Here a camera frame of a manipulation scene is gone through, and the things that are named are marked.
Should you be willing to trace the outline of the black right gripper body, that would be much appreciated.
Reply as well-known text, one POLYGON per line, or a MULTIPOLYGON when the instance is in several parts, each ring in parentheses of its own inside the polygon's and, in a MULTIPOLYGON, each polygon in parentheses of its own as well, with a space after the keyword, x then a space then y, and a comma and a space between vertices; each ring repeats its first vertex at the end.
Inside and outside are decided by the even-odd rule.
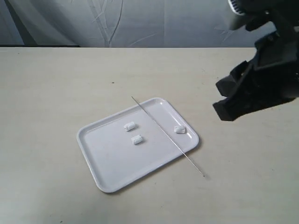
POLYGON ((299 2, 297 0, 230 0, 229 28, 249 32, 268 22, 275 31, 255 42, 251 59, 257 94, 297 93, 299 96, 299 2))

